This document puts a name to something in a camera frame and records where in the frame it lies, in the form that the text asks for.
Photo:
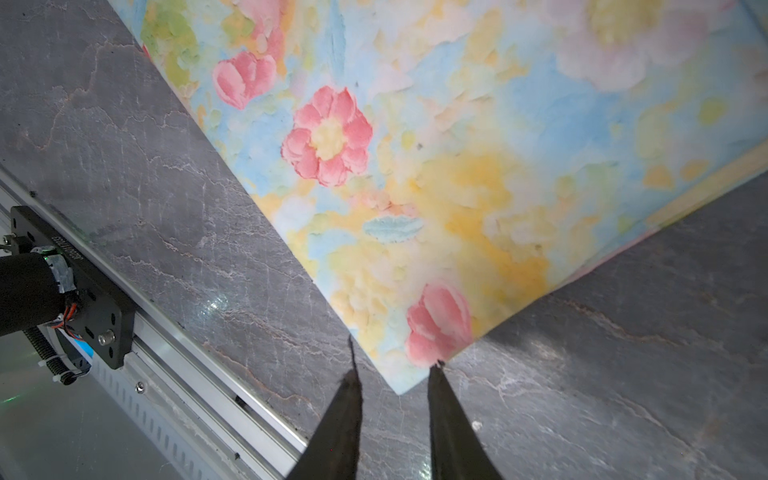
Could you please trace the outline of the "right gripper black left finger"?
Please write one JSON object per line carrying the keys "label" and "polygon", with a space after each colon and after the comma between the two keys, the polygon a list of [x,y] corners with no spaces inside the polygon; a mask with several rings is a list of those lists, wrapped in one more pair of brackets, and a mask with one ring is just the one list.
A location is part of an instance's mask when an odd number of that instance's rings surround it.
{"label": "right gripper black left finger", "polygon": [[287,479],[356,479],[363,420],[362,384],[353,338],[347,340],[351,369],[342,377],[307,447]]}

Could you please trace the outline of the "pastel floral skirt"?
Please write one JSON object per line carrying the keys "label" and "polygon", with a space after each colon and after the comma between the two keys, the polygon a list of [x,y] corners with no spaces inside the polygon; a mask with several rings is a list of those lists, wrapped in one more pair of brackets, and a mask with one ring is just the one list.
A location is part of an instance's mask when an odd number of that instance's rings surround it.
{"label": "pastel floral skirt", "polygon": [[389,386],[767,168],[763,1],[116,1]]}

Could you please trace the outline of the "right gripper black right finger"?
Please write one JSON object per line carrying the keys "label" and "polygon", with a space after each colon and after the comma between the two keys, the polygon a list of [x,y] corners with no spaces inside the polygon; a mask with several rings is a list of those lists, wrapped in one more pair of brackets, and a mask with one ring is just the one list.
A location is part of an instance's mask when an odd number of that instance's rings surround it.
{"label": "right gripper black right finger", "polygon": [[433,479],[501,479],[438,361],[428,379]]}

